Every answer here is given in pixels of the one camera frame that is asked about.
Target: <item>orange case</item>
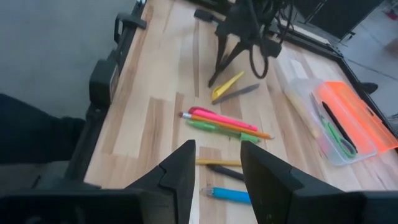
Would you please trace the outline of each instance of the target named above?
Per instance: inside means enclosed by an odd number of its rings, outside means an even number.
[[[398,140],[395,136],[350,86],[343,82],[325,82],[316,91],[319,99],[329,106],[357,150],[361,150],[363,153],[370,151],[368,145],[365,146],[364,136],[359,134],[358,127],[353,125],[352,118],[360,124],[368,138],[376,145],[377,153],[398,147]]]

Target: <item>yellow pencil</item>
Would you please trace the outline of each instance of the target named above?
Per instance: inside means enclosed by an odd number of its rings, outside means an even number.
[[[197,159],[196,165],[217,164],[222,166],[242,166],[240,161],[222,161],[216,159]]]

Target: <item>green pen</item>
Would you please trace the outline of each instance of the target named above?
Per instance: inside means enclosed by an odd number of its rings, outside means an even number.
[[[227,136],[232,136],[234,138],[238,138],[241,141],[251,141],[254,144],[257,144],[260,142],[260,139],[255,136],[252,136],[252,135],[246,134],[246,133],[240,133],[239,131],[233,131],[233,130],[229,130],[226,128],[221,128],[217,124],[211,124],[211,123],[207,123],[207,122],[203,122],[203,121],[192,121],[192,120],[188,120],[187,123],[195,128],[198,128],[198,129],[201,129],[204,131],[225,134]]]

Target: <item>pencil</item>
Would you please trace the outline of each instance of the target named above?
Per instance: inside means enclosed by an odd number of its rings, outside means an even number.
[[[219,121],[213,121],[213,120],[210,120],[210,119],[207,119],[207,118],[203,118],[201,116],[197,116],[197,115],[194,115],[194,114],[180,113],[180,116],[182,118],[192,119],[192,120],[195,120],[195,121],[205,121],[205,122],[214,123],[214,124],[217,124],[217,125],[219,125],[221,127],[224,127],[224,128],[228,128],[228,129],[231,129],[231,130],[234,130],[234,131],[243,132],[243,133],[246,133],[246,134],[251,134],[253,136],[257,136],[257,137],[263,138],[263,139],[273,139],[273,137],[271,137],[269,134],[266,134],[266,133],[261,133],[261,132],[258,132],[258,131],[252,131],[252,130],[249,130],[249,129],[246,129],[246,128],[233,126],[233,125],[222,123],[222,122],[219,122]]]
[[[222,166],[242,166],[240,161],[222,161],[216,159],[196,159],[196,165],[216,164]]]

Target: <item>orange pencil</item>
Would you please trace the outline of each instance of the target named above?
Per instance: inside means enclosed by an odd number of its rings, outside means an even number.
[[[219,121],[213,121],[213,120],[210,120],[210,119],[207,119],[207,118],[203,118],[201,116],[188,114],[188,113],[183,113],[183,112],[181,112],[179,115],[180,115],[180,117],[185,118],[185,119],[192,119],[192,120],[195,120],[195,121],[204,121],[204,122],[217,124],[217,125],[219,125],[219,126],[221,126],[223,128],[228,128],[228,129],[231,129],[231,130],[234,130],[234,131],[239,131],[239,132],[243,132],[243,133],[246,133],[246,134],[251,134],[251,135],[257,136],[259,138],[273,139],[273,137],[271,137],[269,134],[266,134],[266,133],[261,133],[261,132],[258,132],[258,131],[252,131],[252,130],[249,130],[249,129],[246,129],[246,128],[233,126],[233,125],[230,125],[230,124],[227,124],[227,123],[222,123],[222,122],[219,122]]]

